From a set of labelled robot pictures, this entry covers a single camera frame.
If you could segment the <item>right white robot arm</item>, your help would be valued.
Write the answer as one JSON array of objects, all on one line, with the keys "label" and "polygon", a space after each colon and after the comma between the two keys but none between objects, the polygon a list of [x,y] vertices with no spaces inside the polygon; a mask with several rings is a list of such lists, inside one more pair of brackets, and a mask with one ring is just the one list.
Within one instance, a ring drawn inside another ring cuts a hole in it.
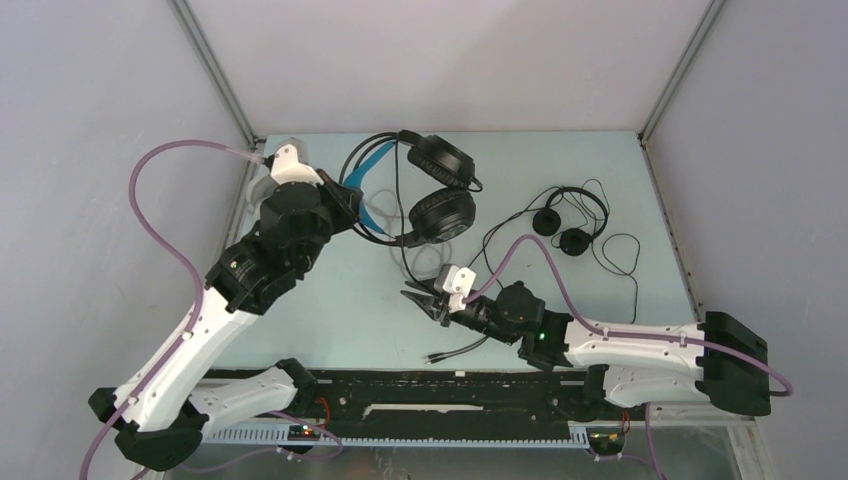
[{"label": "right white robot arm", "polygon": [[445,294],[411,287],[404,297],[443,326],[458,324],[504,344],[518,344],[529,365],[584,369],[585,411],[606,418],[649,402],[708,402],[737,415],[771,413],[766,341],[733,316],[640,328],[588,320],[546,308],[522,282],[452,312]]}]

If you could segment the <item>black headset with blue band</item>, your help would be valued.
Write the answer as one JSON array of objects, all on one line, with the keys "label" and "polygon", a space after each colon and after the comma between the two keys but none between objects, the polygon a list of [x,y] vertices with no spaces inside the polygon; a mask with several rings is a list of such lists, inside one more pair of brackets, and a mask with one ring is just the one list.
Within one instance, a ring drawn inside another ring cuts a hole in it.
[{"label": "black headset with blue band", "polygon": [[[400,189],[402,145],[408,147],[407,161],[441,185],[410,209],[403,206]],[[473,225],[473,195],[481,192],[483,185],[476,177],[471,156],[436,134],[406,129],[377,133],[358,144],[342,166],[340,183],[360,189],[368,173],[389,153],[394,165],[394,188],[390,191],[394,210],[387,212],[376,206],[374,197],[364,199],[354,232],[372,244],[389,248],[390,257],[406,280],[425,284],[423,275],[411,268],[407,251],[430,249],[439,253],[442,261],[449,260],[451,240]]]}]

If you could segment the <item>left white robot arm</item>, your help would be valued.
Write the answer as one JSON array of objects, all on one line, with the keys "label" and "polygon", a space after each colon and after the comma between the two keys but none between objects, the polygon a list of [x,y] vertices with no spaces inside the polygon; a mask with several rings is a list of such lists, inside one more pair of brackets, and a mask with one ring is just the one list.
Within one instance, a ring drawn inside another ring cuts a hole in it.
[{"label": "left white robot arm", "polygon": [[196,386],[234,339],[304,279],[331,237],[359,220],[361,190],[324,171],[317,178],[283,183],[261,201],[251,230],[210,269],[157,353],[124,385],[91,395],[92,411],[116,429],[127,460],[167,471],[218,430],[266,413],[299,417],[315,409],[317,381],[293,358],[213,390]]}]

